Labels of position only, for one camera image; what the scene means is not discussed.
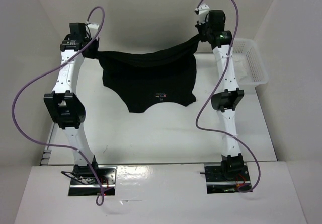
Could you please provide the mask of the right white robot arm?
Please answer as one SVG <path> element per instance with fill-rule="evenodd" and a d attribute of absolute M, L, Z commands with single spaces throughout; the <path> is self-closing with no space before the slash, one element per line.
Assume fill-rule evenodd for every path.
<path fill-rule="evenodd" d="M 202 4 L 195 13 L 199 17 L 195 27 L 200 39 L 211 45 L 218 68 L 218 92 L 212 94 L 210 101 L 224 127 L 220 174 L 223 179 L 232 180 L 244 167 L 243 156 L 236 139 L 235 111 L 245 94 L 244 90 L 240 89 L 235 75 L 232 58 L 233 34 L 225 30 L 224 11 L 211 10 L 208 5 Z"/>

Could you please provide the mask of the black tank top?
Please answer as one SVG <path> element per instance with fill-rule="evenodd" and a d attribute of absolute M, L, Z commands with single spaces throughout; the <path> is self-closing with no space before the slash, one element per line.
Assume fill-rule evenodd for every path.
<path fill-rule="evenodd" d="M 154 53 L 98 51 L 103 85 L 118 94 L 131 113 L 143 113 L 158 103 L 184 107 L 196 102 L 193 89 L 197 66 L 194 56 L 199 36 Z"/>

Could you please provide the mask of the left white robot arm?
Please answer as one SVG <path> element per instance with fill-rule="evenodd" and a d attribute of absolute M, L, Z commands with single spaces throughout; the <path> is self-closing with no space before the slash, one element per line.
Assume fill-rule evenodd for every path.
<path fill-rule="evenodd" d="M 86 110 L 76 95 L 79 71 L 84 62 L 81 49 L 93 39 L 98 23 L 70 23 L 70 33 L 60 45 L 62 68 L 51 93 L 44 95 L 44 103 L 53 120 L 64 132 L 73 153 L 74 168 L 66 172 L 74 184 L 92 184 L 99 180 L 100 171 L 90 150 L 84 131 Z"/>

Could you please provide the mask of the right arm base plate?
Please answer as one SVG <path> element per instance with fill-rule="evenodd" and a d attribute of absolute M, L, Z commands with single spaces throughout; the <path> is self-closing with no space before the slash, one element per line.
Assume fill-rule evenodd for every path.
<path fill-rule="evenodd" d="M 224 177 L 220 164 L 204 164 L 204 170 L 200 172 L 205 177 L 208 194 L 236 193 L 238 188 L 242 191 L 249 191 L 252 187 L 247 165 L 244 165 L 241 172 L 227 179 Z"/>

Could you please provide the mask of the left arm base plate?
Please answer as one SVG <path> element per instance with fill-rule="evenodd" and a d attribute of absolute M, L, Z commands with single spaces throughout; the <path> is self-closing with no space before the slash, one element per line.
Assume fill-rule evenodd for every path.
<path fill-rule="evenodd" d="M 100 194 L 99 182 L 90 169 L 81 172 L 76 166 L 72 171 L 61 171 L 70 180 L 68 196 L 97 196 Z M 115 195 L 117 167 L 98 165 L 96 174 L 103 186 L 105 196 Z"/>

